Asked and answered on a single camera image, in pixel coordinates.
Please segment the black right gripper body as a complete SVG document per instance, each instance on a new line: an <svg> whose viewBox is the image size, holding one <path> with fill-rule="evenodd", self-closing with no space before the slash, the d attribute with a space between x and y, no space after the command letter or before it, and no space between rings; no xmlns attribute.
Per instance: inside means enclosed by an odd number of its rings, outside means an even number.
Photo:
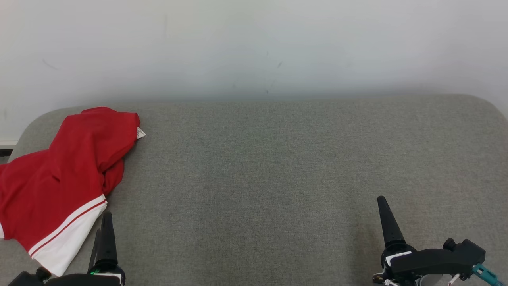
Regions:
<svg viewBox="0 0 508 286"><path fill-rule="evenodd" d="M381 254L382 272L373 275L373 283L383 286L421 286L430 275L443 275L449 263L452 243L441 249L417 251L407 243L385 243Z"/></svg>

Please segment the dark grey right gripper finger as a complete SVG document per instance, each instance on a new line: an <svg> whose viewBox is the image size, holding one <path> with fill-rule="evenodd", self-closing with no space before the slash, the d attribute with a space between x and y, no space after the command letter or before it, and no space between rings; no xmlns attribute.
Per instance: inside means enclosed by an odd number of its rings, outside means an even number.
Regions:
<svg viewBox="0 0 508 286"><path fill-rule="evenodd" d="M386 198L384 196L379 196L377 198L377 205L379 207L379 216L385 247L388 248L392 245L400 243L405 244L405 238L399 228L399 225Z"/></svg>

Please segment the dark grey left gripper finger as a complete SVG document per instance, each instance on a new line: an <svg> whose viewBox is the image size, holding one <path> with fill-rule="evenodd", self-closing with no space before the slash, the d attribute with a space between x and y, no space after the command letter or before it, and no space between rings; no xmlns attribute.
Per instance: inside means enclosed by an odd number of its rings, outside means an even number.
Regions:
<svg viewBox="0 0 508 286"><path fill-rule="evenodd" d="M111 212L104 212L98 232L97 263L118 264Z"/></svg>
<svg viewBox="0 0 508 286"><path fill-rule="evenodd" d="M97 256L97 248L100 241L100 229L97 229L95 240L94 240L94 246L92 248L89 266L88 266L88 272L90 273L91 270L94 268L94 265L96 264L96 256Z"/></svg>

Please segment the grey fabric sofa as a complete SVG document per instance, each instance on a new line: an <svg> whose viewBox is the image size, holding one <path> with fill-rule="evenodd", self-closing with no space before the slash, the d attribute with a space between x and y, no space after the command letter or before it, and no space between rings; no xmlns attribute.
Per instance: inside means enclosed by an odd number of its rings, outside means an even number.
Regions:
<svg viewBox="0 0 508 286"><path fill-rule="evenodd" d="M470 95L112 104L146 133L108 197L126 286L372 286L383 195L414 248L508 286L508 120Z"/></svg>

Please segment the red t-shirt with white sleeves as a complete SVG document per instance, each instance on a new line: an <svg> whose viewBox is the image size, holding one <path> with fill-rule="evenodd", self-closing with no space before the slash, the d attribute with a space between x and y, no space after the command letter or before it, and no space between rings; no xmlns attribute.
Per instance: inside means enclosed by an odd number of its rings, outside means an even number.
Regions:
<svg viewBox="0 0 508 286"><path fill-rule="evenodd" d="M0 239L62 276L122 181L123 157L145 135L134 112L67 116L49 148L0 165Z"/></svg>

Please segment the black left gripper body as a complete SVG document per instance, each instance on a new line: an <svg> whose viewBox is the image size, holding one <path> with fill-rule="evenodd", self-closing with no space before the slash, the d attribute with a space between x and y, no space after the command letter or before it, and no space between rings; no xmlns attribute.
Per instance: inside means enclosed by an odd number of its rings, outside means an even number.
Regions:
<svg viewBox="0 0 508 286"><path fill-rule="evenodd" d="M125 273L116 266L93 267L86 274L69 274L52 278L44 286L125 286Z"/></svg>

